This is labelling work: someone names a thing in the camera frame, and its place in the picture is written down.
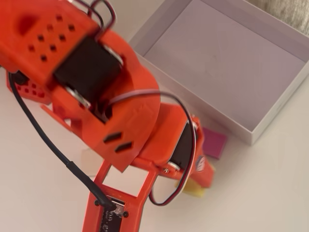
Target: magenta foam block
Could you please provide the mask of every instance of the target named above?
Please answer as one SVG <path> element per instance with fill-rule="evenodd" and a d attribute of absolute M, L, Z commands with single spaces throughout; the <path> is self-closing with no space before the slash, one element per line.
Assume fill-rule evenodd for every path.
<path fill-rule="evenodd" d="M 204 154 L 219 159 L 227 141 L 227 136 L 207 128 L 203 128 L 203 133 L 205 136 L 203 144 Z"/>

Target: black cable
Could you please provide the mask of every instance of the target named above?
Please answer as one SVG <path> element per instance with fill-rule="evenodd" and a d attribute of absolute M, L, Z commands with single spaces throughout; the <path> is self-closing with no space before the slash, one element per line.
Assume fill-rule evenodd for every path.
<path fill-rule="evenodd" d="M 101 30 L 97 33 L 97 35 L 96 35 L 97 38 L 99 38 L 102 33 L 104 33 L 105 31 L 109 30 L 113 26 L 113 24 L 115 23 L 116 18 L 117 18 L 114 8 L 112 7 L 112 5 L 107 0 L 94 0 L 91 3 L 90 7 L 95 9 L 99 2 L 103 2 L 105 4 L 105 6 L 108 8 L 108 10 L 111 13 L 111 19 L 108 22 L 107 26 L 104 27 L 104 28 L 101 28 Z M 91 11 L 88 11 L 88 16 L 91 17 L 91 15 L 92 15 Z"/>
<path fill-rule="evenodd" d="M 52 152 L 66 165 L 66 167 L 80 180 L 84 185 L 90 190 L 90 192 L 98 199 L 100 205 L 109 208 L 111 210 L 115 210 L 116 206 L 107 198 L 107 196 L 102 192 L 102 190 L 82 171 L 80 170 L 73 161 L 70 161 L 48 138 L 45 132 L 42 130 L 38 122 L 35 120 L 34 116 L 24 103 L 23 99 L 19 95 L 12 74 L 9 73 L 9 82 L 12 92 L 28 117 L 29 121 L 33 125 L 34 129 L 37 131 L 42 140 L 46 143 L 46 145 L 52 150 Z"/>
<path fill-rule="evenodd" d="M 88 9 L 88 12 L 92 12 L 92 13 L 94 13 L 97 17 L 98 17 L 98 19 L 99 19 L 99 21 L 100 21 L 100 24 L 101 24 L 101 26 L 100 26 L 100 28 L 101 28 L 101 30 L 104 28 L 104 21 L 103 21 L 103 18 L 102 18 L 102 16 L 96 11 L 96 9 L 94 9 L 93 7 L 91 7 L 91 6 L 89 6 L 86 2 L 84 2 L 83 0 L 75 0 L 75 1 L 77 1 L 79 4 L 81 4 L 82 6 L 84 6 L 84 7 L 86 7 L 87 9 Z"/>

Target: gray fabric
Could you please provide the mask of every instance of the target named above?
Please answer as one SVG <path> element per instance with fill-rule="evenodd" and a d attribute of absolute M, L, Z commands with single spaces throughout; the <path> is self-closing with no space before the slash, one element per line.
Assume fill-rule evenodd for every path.
<path fill-rule="evenodd" d="M 272 16 L 309 35 L 309 0 L 247 0 Z"/>

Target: metal screw head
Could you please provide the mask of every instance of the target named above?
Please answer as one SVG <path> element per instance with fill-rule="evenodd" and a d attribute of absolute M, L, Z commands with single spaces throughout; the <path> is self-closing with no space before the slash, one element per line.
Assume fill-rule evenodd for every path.
<path fill-rule="evenodd" d="M 127 211 L 124 211 L 124 213 L 122 214 L 122 216 L 124 216 L 124 218 L 129 216 L 129 213 Z"/>
<path fill-rule="evenodd" d="M 162 170 L 164 173 L 169 173 L 169 169 L 167 169 L 167 168 L 164 168 L 163 170 Z"/>
<path fill-rule="evenodd" d="M 100 202 L 98 200 L 95 200 L 95 206 L 99 206 Z"/>

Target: open cardboard box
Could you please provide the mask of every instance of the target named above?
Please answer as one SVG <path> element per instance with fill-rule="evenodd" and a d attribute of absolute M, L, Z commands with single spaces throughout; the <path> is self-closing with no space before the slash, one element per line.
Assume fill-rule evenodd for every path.
<path fill-rule="evenodd" d="M 165 0 L 130 44 L 158 82 L 251 145 L 309 73 L 309 38 L 243 0 Z"/>

